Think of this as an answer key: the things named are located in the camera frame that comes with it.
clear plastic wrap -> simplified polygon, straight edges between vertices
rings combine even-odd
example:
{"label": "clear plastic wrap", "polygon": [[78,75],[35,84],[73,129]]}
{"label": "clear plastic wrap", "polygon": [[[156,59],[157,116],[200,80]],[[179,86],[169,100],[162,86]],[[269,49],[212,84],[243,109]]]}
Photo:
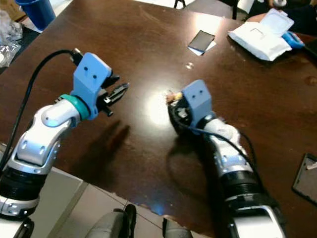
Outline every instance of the clear plastic wrap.
{"label": "clear plastic wrap", "polygon": [[6,11],[0,9],[0,68],[8,67],[21,46],[21,24],[11,20]]}

blue cup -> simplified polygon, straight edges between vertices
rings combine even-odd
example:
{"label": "blue cup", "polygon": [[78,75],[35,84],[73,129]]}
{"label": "blue cup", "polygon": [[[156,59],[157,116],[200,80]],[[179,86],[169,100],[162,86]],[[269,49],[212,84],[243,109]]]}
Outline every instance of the blue cup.
{"label": "blue cup", "polygon": [[49,0],[15,0],[39,30],[44,30],[55,18]]}

chair leg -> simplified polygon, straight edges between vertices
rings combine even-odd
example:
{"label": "chair leg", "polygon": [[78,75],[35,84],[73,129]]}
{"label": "chair leg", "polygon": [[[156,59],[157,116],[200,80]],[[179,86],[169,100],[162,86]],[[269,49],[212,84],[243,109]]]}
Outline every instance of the chair leg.
{"label": "chair leg", "polygon": [[237,19],[237,11],[238,11],[238,0],[235,0],[235,3],[233,5],[233,10],[232,10],[232,19],[234,20]]}

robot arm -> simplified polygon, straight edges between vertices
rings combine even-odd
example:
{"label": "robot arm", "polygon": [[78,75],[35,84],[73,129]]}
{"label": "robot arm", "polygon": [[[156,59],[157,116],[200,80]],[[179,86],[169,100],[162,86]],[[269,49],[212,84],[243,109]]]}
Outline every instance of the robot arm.
{"label": "robot arm", "polygon": [[278,204],[263,188],[255,166],[240,145],[239,131],[211,111],[211,95],[202,80],[169,95],[168,111],[177,132],[204,134],[213,147],[232,238],[285,238]]}
{"label": "robot arm", "polygon": [[79,122],[97,117],[100,111],[108,116],[108,108],[125,93],[122,84],[108,94],[106,87],[119,79],[100,58],[86,53],[74,72],[74,90],[62,95],[56,104],[39,109],[32,126],[20,137],[0,177],[1,237],[29,237],[34,224],[31,215],[39,193],[51,171],[63,137]]}

dark brown table surface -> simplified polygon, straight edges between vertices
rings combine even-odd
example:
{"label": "dark brown table surface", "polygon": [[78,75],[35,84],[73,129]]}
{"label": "dark brown table surface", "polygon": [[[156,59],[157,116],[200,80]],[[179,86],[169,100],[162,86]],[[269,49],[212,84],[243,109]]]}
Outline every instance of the dark brown table surface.
{"label": "dark brown table surface", "polygon": [[[214,237],[204,168],[193,143],[177,139],[164,104],[169,89],[204,78],[213,110],[251,138],[289,237],[315,237],[317,209],[291,186],[302,155],[317,154],[316,62],[301,52],[257,60],[227,37],[240,24],[135,1],[76,0],[0,76],[0,141],[46,55],[74,47],[96,53],[131,87],[111,118],[102,114],[73,130],[55,165]],[[200,29],[215,34],[217,45],[199,57],[187,45]],[[74,70],[59,56],[41,71],[19,135],[37,109],[71,91]]]}

